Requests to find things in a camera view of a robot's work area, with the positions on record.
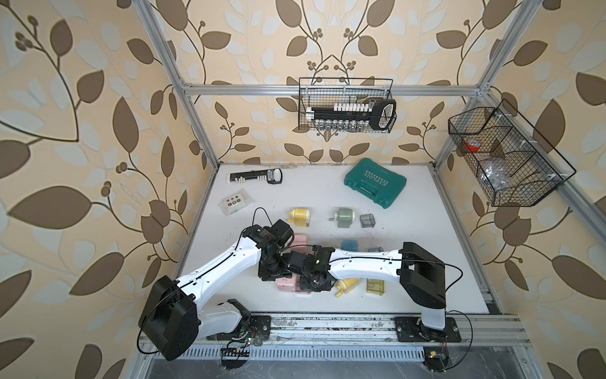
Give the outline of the yellow clear tray front row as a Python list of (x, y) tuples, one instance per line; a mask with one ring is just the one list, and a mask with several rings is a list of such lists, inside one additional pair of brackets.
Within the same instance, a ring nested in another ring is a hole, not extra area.
[(366, 294), (371, 296), (383, 296), (385, 294), (385, 282), (383, 280), (367, 280)]

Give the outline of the yellow pencil sharpener row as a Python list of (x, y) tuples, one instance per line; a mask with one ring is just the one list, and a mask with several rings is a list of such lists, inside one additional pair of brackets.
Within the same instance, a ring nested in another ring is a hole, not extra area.
[(338, 280), (336, 282), (336, 298), (341, 297), (342, 295), (346, 295), (350, 293), (355, 287), (360, 284), (360, 280), (358, 278), (350, 278), (345, 280)]
[(309, 227), (311, 211), (307, 208), (294, 208), (289, 212), (287, 221), (297, 227)]

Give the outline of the pink pencil sharpener row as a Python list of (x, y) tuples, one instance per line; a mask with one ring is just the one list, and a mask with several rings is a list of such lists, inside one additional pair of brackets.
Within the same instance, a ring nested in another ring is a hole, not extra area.
[(308, 245), (308, 237), (303, 234), (295, 234), (291, 247), (306, 247)]
[(283, 277), (276, 280), (279, 292), (297, 293), (301, 292), (300, 276), (293, 274), (291, 277)]

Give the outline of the clear plastic bag in basket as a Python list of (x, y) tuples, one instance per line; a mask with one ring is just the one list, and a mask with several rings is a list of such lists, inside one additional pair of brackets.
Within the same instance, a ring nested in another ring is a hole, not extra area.
[(482, 185), (494, 191), (505, 190), (512, 186), (512, 179), (504, 158), (493, 157), (480, 161), (480, 181)]

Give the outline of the right circuit board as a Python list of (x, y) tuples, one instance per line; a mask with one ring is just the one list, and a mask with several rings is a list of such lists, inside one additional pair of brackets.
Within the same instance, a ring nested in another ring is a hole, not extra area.
[(424, 361), (425, 368), (431, 372), (444, 373), (448, 370), (450, 363), (450, 356), (448, 353), (437, 352), (435, 350), (424, 349)]

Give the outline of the blue pencil sharpener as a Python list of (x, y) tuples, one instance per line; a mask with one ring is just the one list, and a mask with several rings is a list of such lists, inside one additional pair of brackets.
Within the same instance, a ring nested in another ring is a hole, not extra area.
[(342, 240), (340, 244), (340, 249), (350, 252), (358, 252), (359, 251), (359, 243), (356, 239), (346, 238)]

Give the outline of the green plastic tool case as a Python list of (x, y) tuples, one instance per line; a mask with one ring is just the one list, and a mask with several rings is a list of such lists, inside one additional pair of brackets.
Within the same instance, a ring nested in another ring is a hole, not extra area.
[(364, 158), (346, 174), (344, 184), (387, 209), (407, 185), (407, 178)]

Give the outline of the clear bag of coins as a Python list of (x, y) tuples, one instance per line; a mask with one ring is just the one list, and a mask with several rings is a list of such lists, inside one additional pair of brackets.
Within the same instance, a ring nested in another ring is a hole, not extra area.
[(238, 192), (222, 199), (219, 202), (219, 209), (225, 216), (231, 216), (254, 202), (246, 189), (240, 189)]

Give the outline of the yellow pencil sharpener front row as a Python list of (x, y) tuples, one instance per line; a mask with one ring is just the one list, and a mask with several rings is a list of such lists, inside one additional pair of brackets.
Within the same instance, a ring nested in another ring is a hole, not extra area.
[(355, 287), (360, 284), (360, 280), (358, 278), (350, 278), (345, 280), (338, 280), (336, 282), (336, 298), (341, 297), (342, 295), (346, 295), (350, 293)]

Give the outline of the yellow pencil sharpener back row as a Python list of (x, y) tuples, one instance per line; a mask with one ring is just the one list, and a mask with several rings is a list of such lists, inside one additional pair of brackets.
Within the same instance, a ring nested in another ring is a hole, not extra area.
[(309, 227), (311, 211), (307, 208), (294, 208), (289, 212), (287, 221), (297, 227)]

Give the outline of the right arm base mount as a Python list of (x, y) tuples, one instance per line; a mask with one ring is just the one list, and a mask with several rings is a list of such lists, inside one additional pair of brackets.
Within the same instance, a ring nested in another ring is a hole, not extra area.
[(420, 317), (395, 317), (395, 331), (400, 343), (460, 343), (459, 327), (453, 317), (445, 319), (444, 329), (425, 326)]

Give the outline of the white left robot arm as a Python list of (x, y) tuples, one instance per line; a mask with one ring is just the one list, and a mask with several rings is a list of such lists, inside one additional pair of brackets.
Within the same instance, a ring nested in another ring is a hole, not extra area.
[(270, 273), (284, 268), (281, 252), (294, 240), (292, 228), (283, 220), (270, 227), (252, 225), (235, 244), (192, 273), (172, 280), (158, 279), (152, 286), (138, 322), (141, 333), (167, 361), (183, 355), (198, 338), (232, 333), (245, 310), (228, 302), (207, 307), (222, 287), (255, 265)]

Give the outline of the pink pencil sharpener front row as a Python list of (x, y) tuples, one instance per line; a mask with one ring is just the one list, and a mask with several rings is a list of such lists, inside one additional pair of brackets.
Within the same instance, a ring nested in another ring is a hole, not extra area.
[(276, 280), (279, 292), (297, 293), (301, 292), (300, 276), (293, 274), (291, 277), (283, 277)]

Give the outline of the left circuit board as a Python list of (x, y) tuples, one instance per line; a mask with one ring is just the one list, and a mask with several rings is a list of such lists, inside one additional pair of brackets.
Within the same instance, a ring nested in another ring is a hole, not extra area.
[(220, 350), (220, 364), (226, 370), (235, 370), (248, 362), (250, 351), (244, 348), (224, 347)]

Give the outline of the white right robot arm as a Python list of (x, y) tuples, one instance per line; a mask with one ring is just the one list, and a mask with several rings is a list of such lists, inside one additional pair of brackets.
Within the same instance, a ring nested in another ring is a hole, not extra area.
[(366, 279), (398, 283), (421, 307), (421, 324), (446, 328), (446, 264), (416, 243), (399, 250), (351, 252), (314, 246), (312, 254), (292, 252), (287, 268), (318, 289), (328, 280)]

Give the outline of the aluminium front rail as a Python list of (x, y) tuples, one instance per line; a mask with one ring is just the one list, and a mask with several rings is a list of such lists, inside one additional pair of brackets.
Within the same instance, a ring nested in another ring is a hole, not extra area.
[[(395, 317), (413, 314), (253, 314), (271, 317), (271, 334), (263, 344), (387, 345), (400, 343)], [(516, 316), (450, 312), (459, 327), (460, 343), (400, 343), (448, 347), (528, 347), (528, 337)]]

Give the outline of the clear grey sharpener tray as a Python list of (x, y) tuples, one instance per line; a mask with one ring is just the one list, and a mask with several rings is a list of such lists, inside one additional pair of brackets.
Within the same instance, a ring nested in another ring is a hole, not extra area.
[(362, 228), (373, 228), (376, 225), (376, 219), (371, 213), (361, 214), (359, 220)]

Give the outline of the black socket rail in basket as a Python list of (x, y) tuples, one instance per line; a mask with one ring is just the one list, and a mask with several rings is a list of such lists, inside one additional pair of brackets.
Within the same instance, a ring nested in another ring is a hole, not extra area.
[(303, 120), (319, 130), (385, 134), (397, 119), (396, 106), (394, 99), (371, 99), (368, 103), (307, 107)]

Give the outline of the green pencil sharpener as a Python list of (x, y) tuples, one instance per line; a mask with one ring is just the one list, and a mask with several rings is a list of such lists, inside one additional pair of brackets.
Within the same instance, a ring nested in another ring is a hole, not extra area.
[(339, 208), (329, 219), (337, 228), (350, 228), (355, 221), (355, 211), (351, 208)]

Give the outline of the circuit board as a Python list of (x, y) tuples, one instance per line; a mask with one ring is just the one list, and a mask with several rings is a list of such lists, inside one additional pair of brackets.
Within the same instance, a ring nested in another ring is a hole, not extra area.
[(226, 370), (235, 370), (248, 362), (250, 351), (244, 348), (224, 347), (220, 350), (220, 364)]
[(450, 356), (448, 353), (437, 352), (435, 350), (424, 349), (424, 361), (425, 368), (431, 372), (444, 373), (448, 370), (450, 363)]

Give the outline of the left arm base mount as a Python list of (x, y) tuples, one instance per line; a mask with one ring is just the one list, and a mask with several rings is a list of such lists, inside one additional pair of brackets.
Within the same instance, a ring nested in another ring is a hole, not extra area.
[(268, 315), (252, 315), (238, 300), (232, 298), (218, 304), (213, 311), (208, 312), (210, 321), (219, 322), (220, 328), (206, 336), (212, 341), (244, 340), (255, 345), (262, 345), (271, 334), (271, 317)]

